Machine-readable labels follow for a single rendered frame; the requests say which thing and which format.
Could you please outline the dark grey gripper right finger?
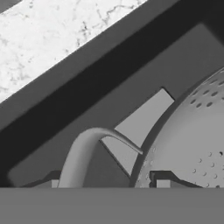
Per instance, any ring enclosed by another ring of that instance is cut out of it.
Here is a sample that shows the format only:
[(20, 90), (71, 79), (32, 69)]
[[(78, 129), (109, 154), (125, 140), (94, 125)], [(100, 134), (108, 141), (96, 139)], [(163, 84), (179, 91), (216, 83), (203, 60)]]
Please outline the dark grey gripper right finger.
[(200, 188), (192, 182), (178, 178), (172, 171), (150, 171), (150, 188)]

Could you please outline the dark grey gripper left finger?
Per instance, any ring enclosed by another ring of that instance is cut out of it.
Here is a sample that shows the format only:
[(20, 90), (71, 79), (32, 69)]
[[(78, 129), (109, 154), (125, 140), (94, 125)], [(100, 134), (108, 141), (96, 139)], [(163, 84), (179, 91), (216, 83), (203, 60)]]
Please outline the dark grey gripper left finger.
[(56, 188), (60, 180), (60, 171), (50, 171), (44, 178), (24, 185), (25, 188)]

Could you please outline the grey curved sink faucet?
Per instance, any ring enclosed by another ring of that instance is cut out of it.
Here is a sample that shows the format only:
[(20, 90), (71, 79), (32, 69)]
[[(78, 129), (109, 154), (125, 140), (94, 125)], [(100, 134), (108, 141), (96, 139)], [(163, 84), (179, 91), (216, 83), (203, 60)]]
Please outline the grey curved sink faucet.
[(73, 141), (59, 177), (58, 188), (83, 187), (95, 147), (104, 137), (112, 137), (129, 146), (138, 154), (143, 154), (143, 151), (135, 143), (117, 130), (106, 128), (86, 129)]

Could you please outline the silver perforated colander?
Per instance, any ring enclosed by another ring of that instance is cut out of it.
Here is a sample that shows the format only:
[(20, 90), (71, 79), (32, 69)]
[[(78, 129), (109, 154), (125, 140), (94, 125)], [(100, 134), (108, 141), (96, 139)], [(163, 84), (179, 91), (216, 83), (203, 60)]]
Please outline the silver perforated colander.
[(224, 67), (178, 98), (142, 149), (131, 187), (150, 188), (150, 171), (172, 171), (200, 188), (224, 188)]

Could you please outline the dark grey sink basin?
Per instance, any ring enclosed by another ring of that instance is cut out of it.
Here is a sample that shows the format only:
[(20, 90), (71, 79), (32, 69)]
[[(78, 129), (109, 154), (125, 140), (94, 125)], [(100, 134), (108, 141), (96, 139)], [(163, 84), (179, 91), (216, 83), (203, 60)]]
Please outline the dark grey sink basin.
[(160, 88), (190, 106), (224, 66), (224, 0), (150, 0), (0, 104), (0, 187), (59, 171), (72, 141), (113, 127)]

